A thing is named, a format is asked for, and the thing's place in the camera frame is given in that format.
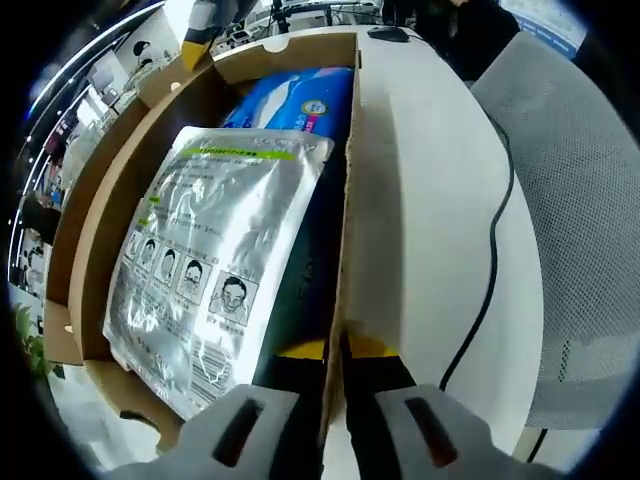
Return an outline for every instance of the mask package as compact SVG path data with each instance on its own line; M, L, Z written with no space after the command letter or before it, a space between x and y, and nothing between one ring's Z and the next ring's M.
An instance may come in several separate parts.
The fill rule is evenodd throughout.
M346 177L331 137L343 152L352 81L344 68L262 79L228 128L183 129L141 200L103 331L182 418L251 383L261 351L328 334Z

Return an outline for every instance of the diaper package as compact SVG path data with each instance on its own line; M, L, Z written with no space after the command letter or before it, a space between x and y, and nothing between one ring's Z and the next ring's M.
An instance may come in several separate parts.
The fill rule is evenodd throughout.
M339 140L348 130L353 70L311 68L258 81L225 128L300 130Z
M184 419L251 383L332 148L330 139L301 131L187 127L140 203L103 331L122 362ZM298 273L313 268L299 263L296 294Z

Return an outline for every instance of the computer mouse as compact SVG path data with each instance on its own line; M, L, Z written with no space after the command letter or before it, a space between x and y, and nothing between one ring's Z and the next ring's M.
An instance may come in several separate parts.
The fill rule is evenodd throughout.
M371 38L386 40L387 42L407 43L409 41L409 35L399 27L374 27L367 33Z

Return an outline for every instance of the green label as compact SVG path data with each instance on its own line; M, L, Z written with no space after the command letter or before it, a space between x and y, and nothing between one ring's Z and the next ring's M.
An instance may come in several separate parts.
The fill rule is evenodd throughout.
M191 155L237 155L239 157L253 157L264 160L293 160L293 154L288 152L278 152L275 150L241 150L239 148L219 148L219 147L198 147L187 148L180 152L183 157Z

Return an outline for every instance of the white table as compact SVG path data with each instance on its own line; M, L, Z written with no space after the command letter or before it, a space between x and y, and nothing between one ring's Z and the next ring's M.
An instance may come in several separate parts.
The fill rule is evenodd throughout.
M261 43L279 50L288 37L358 33L356 148L366 161L352 164L347 319L398 348L416 382L438 384L482 305L507 155L471 92L429 45L374 40L370 28L319 28ZM543 331L538 250L517 178L496 233L493 300L447 391L511 453L531 406ZM349 438L342 414L329 432L324 478L357 478Z

